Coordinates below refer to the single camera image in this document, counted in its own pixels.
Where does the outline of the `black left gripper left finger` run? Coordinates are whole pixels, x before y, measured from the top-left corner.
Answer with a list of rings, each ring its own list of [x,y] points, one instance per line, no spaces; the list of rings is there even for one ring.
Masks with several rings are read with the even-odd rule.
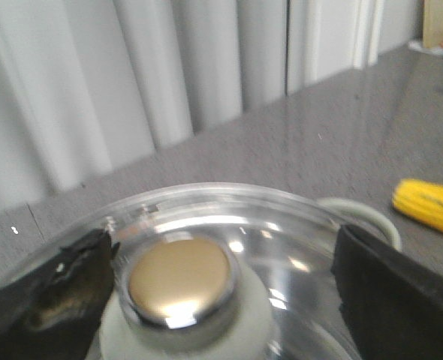
[[[0,359],[84,359],[114,286],[118,247],[94,229],[0,286]]]

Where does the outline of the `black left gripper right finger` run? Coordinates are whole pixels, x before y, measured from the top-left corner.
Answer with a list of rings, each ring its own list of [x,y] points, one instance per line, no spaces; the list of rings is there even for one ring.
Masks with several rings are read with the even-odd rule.
[[[331,272],[362,359],[443,359],[443,277],[359,226],[340,227]]]

